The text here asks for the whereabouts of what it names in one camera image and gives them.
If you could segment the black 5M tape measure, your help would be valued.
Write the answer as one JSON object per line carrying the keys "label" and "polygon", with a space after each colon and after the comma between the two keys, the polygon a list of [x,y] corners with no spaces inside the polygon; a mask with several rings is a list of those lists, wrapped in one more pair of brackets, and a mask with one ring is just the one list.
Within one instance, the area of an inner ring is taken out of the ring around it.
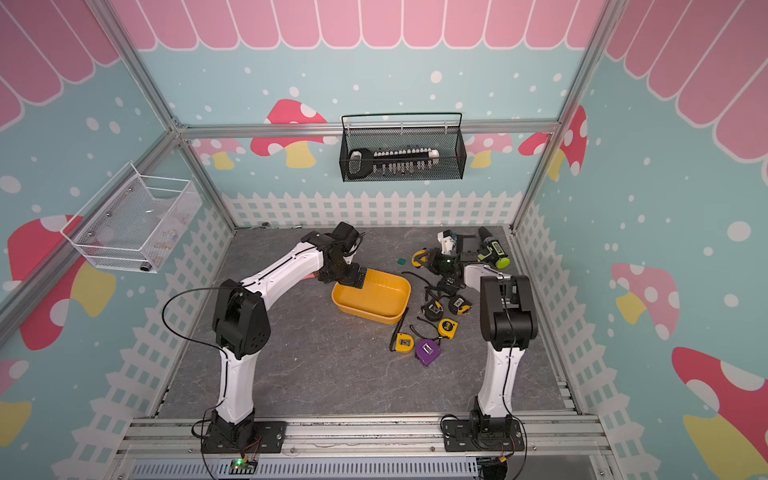
{"label": "black 5M tape measure", "polygon": [[456,295],[462,288],[462,281],[453,276],[444,276],[437,283],[437,289],[448,296]]}

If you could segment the large black yellow tape measure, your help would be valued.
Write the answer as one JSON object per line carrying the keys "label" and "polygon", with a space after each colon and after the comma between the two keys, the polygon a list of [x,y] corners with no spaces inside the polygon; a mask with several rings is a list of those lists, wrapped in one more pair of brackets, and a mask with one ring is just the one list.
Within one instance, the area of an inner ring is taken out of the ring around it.
{"label": "large black yellow tape measure", "polygon": [[448,308],[453,315],[461,316],[467,314],[473,304],[461,295],[454,295],[448,301]]}

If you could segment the yellow plastic storage box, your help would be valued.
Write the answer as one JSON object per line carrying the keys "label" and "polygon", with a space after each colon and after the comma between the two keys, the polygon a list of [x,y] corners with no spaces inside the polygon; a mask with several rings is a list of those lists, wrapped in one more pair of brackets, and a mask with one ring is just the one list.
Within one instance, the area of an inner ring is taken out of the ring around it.
{"label": "yellow plastic storage box", "polygon": [[332,291],[332,301],[345,314],[395,325],[405,313],[411,291],[406,278],[369,269],[360,289],[337,283]]}

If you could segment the yellow round tape measure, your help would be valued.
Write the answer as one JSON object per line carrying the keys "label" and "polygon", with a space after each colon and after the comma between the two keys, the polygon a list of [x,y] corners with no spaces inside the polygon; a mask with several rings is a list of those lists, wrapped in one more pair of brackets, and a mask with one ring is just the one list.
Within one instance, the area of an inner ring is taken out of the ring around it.
{"label": "yellow round tape measure", "polygon": [[444,318],[438,322],[437,329],[441,338],[453,339],[458,330],[458,323],[454,320]]}

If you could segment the purple tape measure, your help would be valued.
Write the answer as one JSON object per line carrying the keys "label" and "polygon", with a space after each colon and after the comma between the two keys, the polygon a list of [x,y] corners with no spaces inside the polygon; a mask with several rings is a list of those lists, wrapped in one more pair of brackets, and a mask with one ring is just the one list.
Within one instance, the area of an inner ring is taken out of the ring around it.
{"label": "purple tape measure", "polygon": [[416,359],[424,366],[430,366],[440,355],[442,351],[440,345],[432,339],[420,340],[415,348]]}

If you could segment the small yellow tape measure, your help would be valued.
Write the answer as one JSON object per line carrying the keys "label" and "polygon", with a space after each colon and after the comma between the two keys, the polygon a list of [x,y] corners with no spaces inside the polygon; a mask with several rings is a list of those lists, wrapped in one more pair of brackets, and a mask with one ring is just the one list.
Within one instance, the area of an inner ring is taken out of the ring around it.
{"label": "small yellow tape measure", "polygon": [[400,353],[409,353],[414,349],[415,341],[411,335],[398,333],[395,336],[394,350]]}

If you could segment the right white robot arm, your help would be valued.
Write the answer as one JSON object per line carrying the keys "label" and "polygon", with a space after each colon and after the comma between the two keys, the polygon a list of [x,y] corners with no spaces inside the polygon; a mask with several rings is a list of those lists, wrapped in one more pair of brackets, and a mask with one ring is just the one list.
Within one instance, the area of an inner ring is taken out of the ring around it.
{"label": "right white robot arm", "polygon": [[480,330],[487,344],[483,383],[466,419],[447,414],[439,420],[449,452],[526,449],[524,423],[512,413],[519,363],[538,336],[530,279],[485,264],[463,268],[464,283],[479,292]]}

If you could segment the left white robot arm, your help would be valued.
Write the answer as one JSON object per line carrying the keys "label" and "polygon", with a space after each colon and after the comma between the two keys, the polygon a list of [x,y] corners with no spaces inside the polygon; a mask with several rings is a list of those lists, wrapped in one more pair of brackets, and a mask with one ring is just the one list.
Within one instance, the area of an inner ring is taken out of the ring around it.
{"label": "left white robot arm", "polygon": [[212,434],[238,449],[253,442],[252,388],[259,352],[271,335],[270,308],[311,274],[325,284],[362,288],[367,269],[353,261],[362,238],[362,233],[345,222],[330,233],[311,231],[262,271],[220,285],[212,330],[220,353],[221,380],[210,421]]}

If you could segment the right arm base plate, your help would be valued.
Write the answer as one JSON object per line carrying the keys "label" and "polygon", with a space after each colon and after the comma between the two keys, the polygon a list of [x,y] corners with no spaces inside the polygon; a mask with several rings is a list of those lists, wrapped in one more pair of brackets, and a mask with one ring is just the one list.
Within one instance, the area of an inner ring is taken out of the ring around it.
{"label": "right arm base plate", "polygon": [[440,429],[447,452],[516,453],[526,449],[521,424],[513,416],[480,419],[445,416],[440,420]]}

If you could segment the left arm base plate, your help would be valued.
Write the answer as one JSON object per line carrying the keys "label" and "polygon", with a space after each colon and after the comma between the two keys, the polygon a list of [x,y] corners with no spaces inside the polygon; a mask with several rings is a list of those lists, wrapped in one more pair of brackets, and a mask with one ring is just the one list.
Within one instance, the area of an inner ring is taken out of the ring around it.
{"label": "left arm base plate", "polygon": [[230,424],[214,419],[205,434],[204,454],[276,454],[282,450],[288,424],[283,421],[244,420]]}

